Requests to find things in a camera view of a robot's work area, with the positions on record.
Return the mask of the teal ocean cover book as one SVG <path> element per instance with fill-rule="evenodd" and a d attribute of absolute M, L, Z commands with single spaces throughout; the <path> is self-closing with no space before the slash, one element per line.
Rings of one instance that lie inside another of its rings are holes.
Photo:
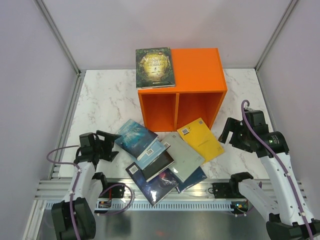
<path fill-rule="evenodd" d="M 132 119 L 122 125 L 117 134 L 120 137 L 115 143 L 138 161 L 159 138 L 156 133 Z"/>

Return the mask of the light blue book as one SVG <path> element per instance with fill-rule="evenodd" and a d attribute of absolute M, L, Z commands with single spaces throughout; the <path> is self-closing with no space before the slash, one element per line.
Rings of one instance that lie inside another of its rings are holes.
<path fill-rule="evenodd" d="M 144 170 L 148 165 L 154 162 L 164 151 L 166 147 L 160 141 L 156 141 L 142 156 L 140 160 L 136 162 L 141 170 Z"/>

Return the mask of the black cover book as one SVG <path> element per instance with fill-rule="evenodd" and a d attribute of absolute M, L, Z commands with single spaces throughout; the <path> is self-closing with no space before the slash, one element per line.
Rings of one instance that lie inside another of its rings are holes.
<path fill-rule="evenodd" d="M 165 150 L 155 161 L 153 161 L 144 170 L 142 170 L 142 174 L 145 180 L 149 182 L 160 173 L 168 169 L 174 163 L 174 159 Z"/>

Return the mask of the Alice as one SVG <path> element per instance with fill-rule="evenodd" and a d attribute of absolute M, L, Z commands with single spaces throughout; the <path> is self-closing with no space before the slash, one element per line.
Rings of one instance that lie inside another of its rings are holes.
<path fill-rule="evenodd" d="M 176 86 L 170 47 L 136 49 L 135 66 L 137 89 Z"/>

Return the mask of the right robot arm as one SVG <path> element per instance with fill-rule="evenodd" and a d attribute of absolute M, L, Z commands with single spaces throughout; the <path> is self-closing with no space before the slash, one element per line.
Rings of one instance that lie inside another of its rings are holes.
<path fill-rule="evenodd" d="M 264 218 L 272 240 L 312 240 L 320 235 L 320 221 L 308 208 L 292 170 L 289 147 L 279 131 L 269 131 L 261 110 L 242 111 L 242 120 L 227 118 L 218 138 L 232 147 L 255 153 L 271 182 L 275 199 L 271 199 L 248 172 L 231 175 L 228 191 L 245 197 Z"/>

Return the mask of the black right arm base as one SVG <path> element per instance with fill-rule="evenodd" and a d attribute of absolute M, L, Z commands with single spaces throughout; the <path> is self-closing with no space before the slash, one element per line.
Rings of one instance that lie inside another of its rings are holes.
<path fill-rule="evenodd" d="M 214 195 L 215 199 L 233 199 L 234 194 L 231 190 L 230 184 L 227 182 L 214 182 L 211 187 L 207 189 L 209 194 Z"/>

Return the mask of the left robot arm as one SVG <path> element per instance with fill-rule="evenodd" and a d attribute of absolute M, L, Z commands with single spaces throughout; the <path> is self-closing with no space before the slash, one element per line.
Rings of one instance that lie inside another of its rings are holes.
<path fill-rule="evenodd" d="M 101 130 L 79 136 L 72 180 L 63 199 L 51 208 L 55 235 L 58 240 L 92 240 L 96 235 L 94 217 L 98 198 L 110 190 L 107 178 L 97 171 L 100 160 L 112 162 L 118 151 L 113 151 L 119 134 Z"/>

